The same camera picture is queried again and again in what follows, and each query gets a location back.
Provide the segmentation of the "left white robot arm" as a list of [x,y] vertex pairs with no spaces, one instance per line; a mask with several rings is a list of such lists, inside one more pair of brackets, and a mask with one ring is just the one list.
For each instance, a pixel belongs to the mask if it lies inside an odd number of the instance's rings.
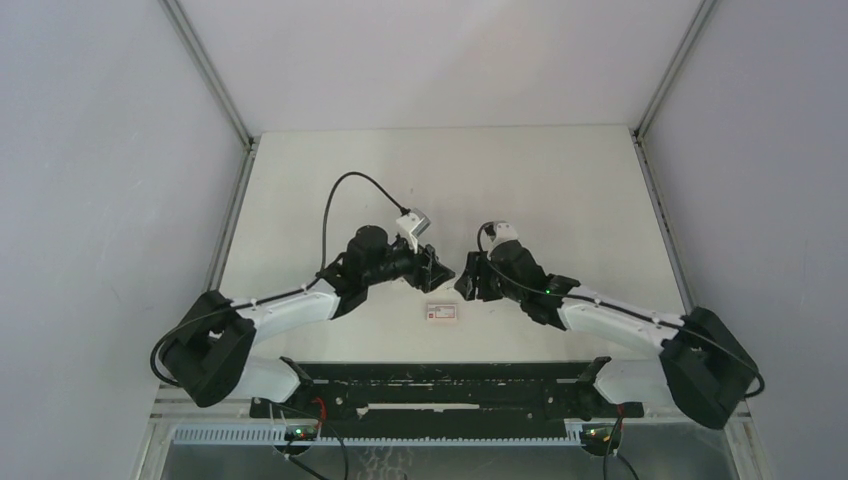
[[218,290],[201,294],[153,347],[151,369],[200,408],[258,397],[298,417],[313,401],[305,374],[291,360],[257,356],[256,346],[289,330],[349,314],[367,300],[374,285],[402,280],[429,293],[454,276],[433,246],[389,238],[382,228],[365,226],[301,289],[243,303]]

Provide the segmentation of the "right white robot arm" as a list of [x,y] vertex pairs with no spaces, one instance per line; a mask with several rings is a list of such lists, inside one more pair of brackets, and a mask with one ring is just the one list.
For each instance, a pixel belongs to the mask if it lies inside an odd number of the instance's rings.
[[756,362],[712,310],[695,307],[675,315],[613,300],[574,278],[545,272],[517,240],[469,252],[454,288],[467,301],[509,299],[537,324],[588,334],[658,360],[657,380],[644,373],[613,381],[605,364],[577,391],[579,406],[592,416],[605,415],[616,404],[641,402],[657,387],[689,419],[722,429],[742,401],[765,390]]

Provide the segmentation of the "red white staple box sleeve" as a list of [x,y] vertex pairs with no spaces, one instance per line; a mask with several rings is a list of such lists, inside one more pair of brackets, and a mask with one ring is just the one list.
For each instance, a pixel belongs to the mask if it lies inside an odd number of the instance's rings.
[[449,324],[458,321],[457,305],[452,303],[428,303],[426,320],[431,323]]

